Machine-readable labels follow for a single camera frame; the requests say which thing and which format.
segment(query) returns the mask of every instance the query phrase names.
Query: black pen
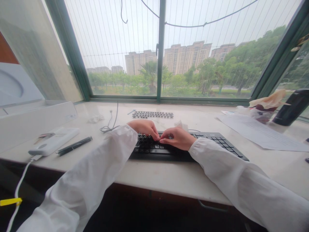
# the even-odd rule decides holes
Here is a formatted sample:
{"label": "black pen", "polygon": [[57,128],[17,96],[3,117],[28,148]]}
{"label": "black pen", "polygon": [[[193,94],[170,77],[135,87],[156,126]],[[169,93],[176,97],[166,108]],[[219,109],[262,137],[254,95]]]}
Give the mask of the black pen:
{"label": "black pen", "polygon": [[63,155],[65,155],[66,153],[69,153],[70,151],[73,151],[74,149],[76,149],[76,148],[78,148],[78,147],[84,145],[85,143],[90,142],[91,140],[92,140],[92,137],[91,137],[91,136],[90,136],[90,137],[87,137],[87,138],[85,138],[85,139],[83,139],[83,140],[81,140],[81,141],[78,141],[78,142],[73,143],[73,144],[71,144],[71,145],[69,145],[69,146],[67,146],[67,147],[65,147],[65,148],[63,148],[63,149],[60,149],[60,150],[57,151],[56,153],[59,154],[59,156],[63,156]]}

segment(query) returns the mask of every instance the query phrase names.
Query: black bottle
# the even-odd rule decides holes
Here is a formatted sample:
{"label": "black bottle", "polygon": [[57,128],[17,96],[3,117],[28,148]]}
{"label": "black bottle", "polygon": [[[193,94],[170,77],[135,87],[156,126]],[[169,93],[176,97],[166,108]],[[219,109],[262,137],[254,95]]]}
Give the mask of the black bottle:
{"label": "black bottle", "polygon": [[289,126],[309,105],[309,89],[298,89],[286,101],[273,119],[274,123]]}

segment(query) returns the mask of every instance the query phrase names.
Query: overcast sky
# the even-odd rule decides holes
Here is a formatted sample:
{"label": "overcast sky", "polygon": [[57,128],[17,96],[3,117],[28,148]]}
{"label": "overcast sky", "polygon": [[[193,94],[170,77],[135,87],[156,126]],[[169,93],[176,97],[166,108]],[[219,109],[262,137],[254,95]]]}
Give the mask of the overcast sky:
{"label": "overcast sky", "polygon": [[[235,12],[254,0],[167,0],[165,21],[193,26],[211,22]],[[144,0],[159,15],[159,0]],[[222,44],[256,40],[266,31],[288,25],[301,0],[258,0],[242,11],[208,24],[204,28],[166,25],[164,48],[194,41]],[[120,65],[126,71],[128,52],[155,50],[159,19],[141,0],[65,0],[86,68]]]}

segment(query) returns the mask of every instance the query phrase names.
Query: white sleeve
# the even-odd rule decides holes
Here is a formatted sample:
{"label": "white sleeve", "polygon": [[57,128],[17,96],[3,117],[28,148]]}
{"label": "white sleeve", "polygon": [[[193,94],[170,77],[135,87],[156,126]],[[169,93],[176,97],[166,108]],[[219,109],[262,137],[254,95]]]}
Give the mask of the white sleeve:
{"label": "white sleeve", "polygon": [[102,144],[67,171],[18,232],[83,231],[133,151],[137,133],[128,125],[116,128]]}
{"label": "white sleeve", "polygon": [[199,138],[189,153],[241,213],[269,231],[309,231],[309,201],[271,180],[258,166]]}

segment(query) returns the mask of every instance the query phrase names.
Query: white desk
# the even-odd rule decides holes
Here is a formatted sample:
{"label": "white desk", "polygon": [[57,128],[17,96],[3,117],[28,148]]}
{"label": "white desk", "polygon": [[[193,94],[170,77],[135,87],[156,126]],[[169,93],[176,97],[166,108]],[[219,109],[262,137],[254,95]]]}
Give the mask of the white desk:
{"label": "white desk", "polygon": [[[113,121],[110,125],[112,127],[116,116],[117,103],[85,102],[77,104],[75,107],[79,117],[64,126],[78,127],[80,133],[63,147],[87,136],[92,136],[93,141],[62,157],[58,157],[55,153],[43,157],[34,162],[33,165],[65,172],[104,139],[106,135],[101,133],[99,129],[108,124],[110,110],[113,111]],[[181,119],[183,123],[189,125],[189,129],[221,133],[270,178],[309,200],[309,164],[305,162],[309,153],[264,150],[216,118],[217,115],[222,114],[221,110],[234,111],[235,107],[119,103],[116,125],[131,121],[132,114],[127,114],[133,109],[173,112],[175,115],[173,119],[148,118],[154,121],[156,128],[160,131],[174,127],[174,123]],[[99,121],[97,124],[87,123],[91,115],[98,112],[104,115],[105,120]],[[269,126],[304,143],[306,143],[305,139],[309,137],[309,125],[303,122],[296,121],[290,127],[273,123],[270,123]],[[30,159],[27,152],[35,141],[36,138],[33,138],[3,152],[0,154],[0,158],[26,163]],[[231,202],[205,176],[197,163],[128,160],[121,174],[117,177],[116,183],[231,205]]]}

